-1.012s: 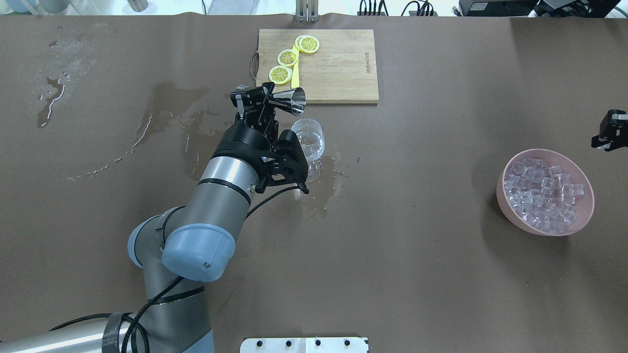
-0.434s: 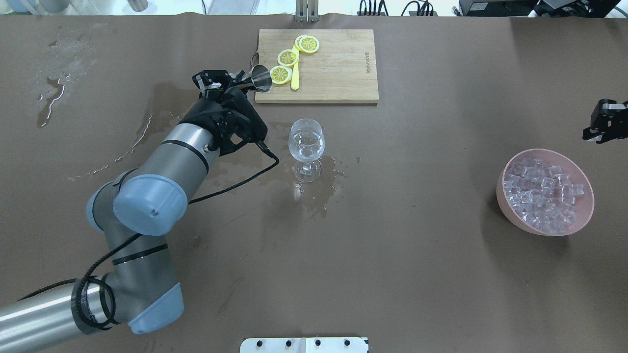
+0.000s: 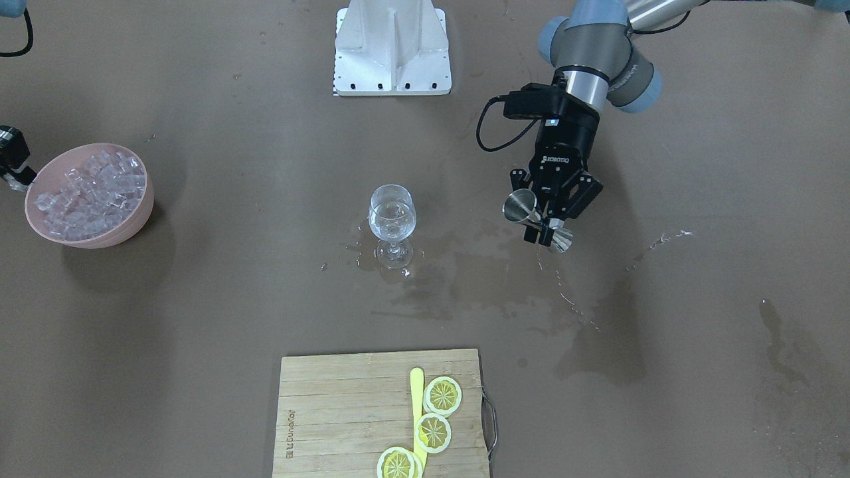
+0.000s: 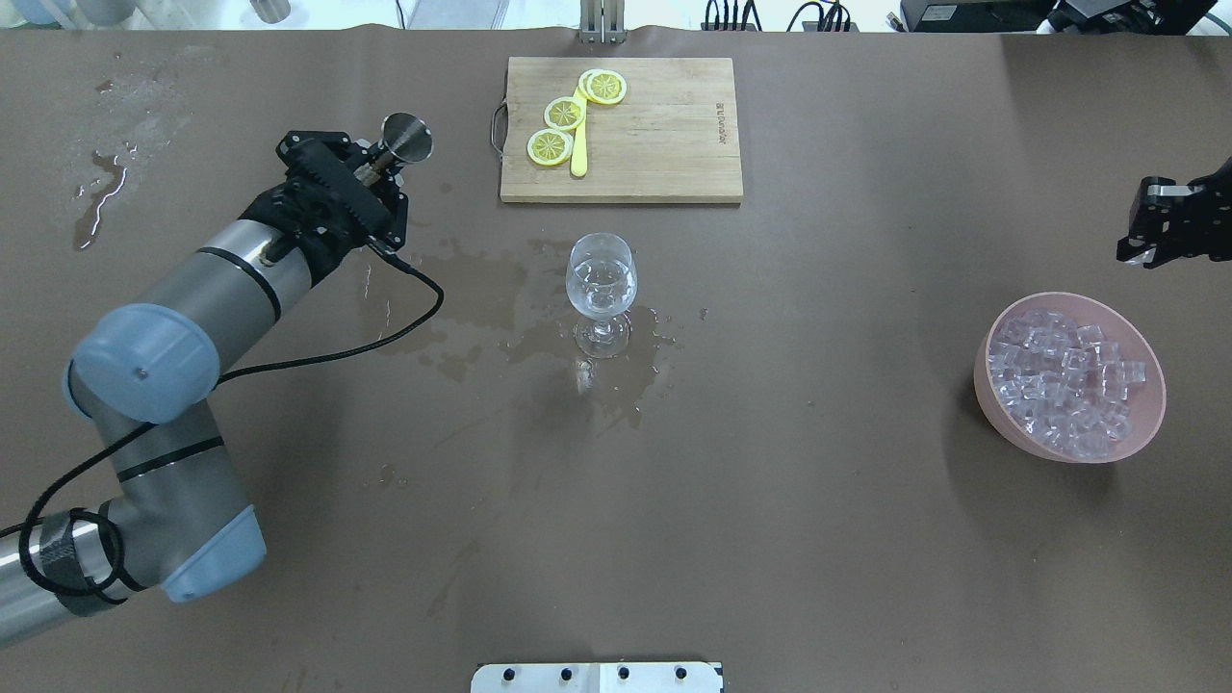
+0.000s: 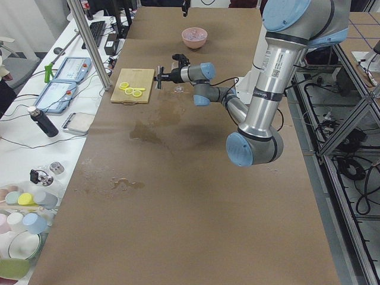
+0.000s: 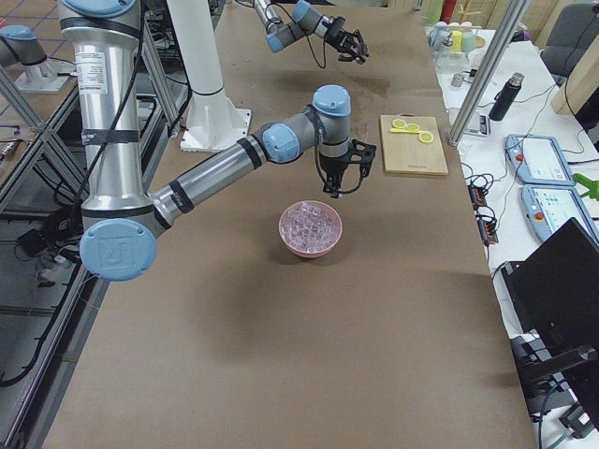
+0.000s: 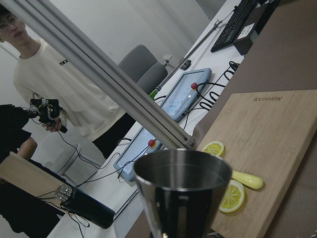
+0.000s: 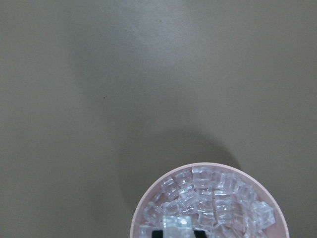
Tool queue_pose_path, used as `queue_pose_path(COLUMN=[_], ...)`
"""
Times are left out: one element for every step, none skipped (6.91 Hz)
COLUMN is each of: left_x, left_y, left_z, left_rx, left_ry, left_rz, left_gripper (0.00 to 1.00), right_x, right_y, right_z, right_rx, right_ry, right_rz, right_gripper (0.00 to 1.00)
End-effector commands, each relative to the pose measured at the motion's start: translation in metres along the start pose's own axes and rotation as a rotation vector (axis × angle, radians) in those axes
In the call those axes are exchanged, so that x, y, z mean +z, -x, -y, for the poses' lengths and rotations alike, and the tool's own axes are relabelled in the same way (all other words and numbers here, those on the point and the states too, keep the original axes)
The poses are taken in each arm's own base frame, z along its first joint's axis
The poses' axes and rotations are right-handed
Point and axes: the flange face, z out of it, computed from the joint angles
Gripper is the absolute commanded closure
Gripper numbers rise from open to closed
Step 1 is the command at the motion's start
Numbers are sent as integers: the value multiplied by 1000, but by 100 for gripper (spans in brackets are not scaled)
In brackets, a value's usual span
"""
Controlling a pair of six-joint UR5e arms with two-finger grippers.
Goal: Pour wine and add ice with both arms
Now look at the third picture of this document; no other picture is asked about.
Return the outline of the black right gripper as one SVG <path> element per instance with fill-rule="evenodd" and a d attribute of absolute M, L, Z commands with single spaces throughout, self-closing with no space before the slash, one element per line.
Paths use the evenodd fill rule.
<path fill-rule="evenodd" d="M 1 177 L 13 191 L 26 193 L 37 177 L 27 163 L 30 155 L 21 130 L 1 126 Z"/>

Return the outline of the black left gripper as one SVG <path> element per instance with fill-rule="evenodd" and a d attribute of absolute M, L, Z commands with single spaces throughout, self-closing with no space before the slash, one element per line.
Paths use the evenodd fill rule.
<path fill-rule="evenodd" d="M 537 199 L 546 200 L 543 245 L 549 248 L 572 245 L 574 234 L 566 223 L 576 220 L 604 188 L 588 166 L 598 112 L 580 100 L 567 100 L 564 106 L 559 118 L 541 119 L 529 163 L 531 175 L 523 169 L 510 173 L 509 221 L 525 226 L 526 242 L 537 243 L 541 229 Z"/>

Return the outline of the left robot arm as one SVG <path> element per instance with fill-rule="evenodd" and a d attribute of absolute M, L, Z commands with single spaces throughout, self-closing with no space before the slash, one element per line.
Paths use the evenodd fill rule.
<path fill-rule="evenodd" d="M 539 130 L 528 167 L 511 173 L 502 212 L 525 227 L 523 239 L 559 253 L 573 240 L 566 224 L 603 191 L 590 172 L 604 107 L 638 113 L 661 94 L 661 73 L 634 36 L 671 29 L 699 1 L 578 1 L 541 31 L 538 48 L 553 67 L 550 84 L 527 84 L 504 99 L 502 114 Z"/>

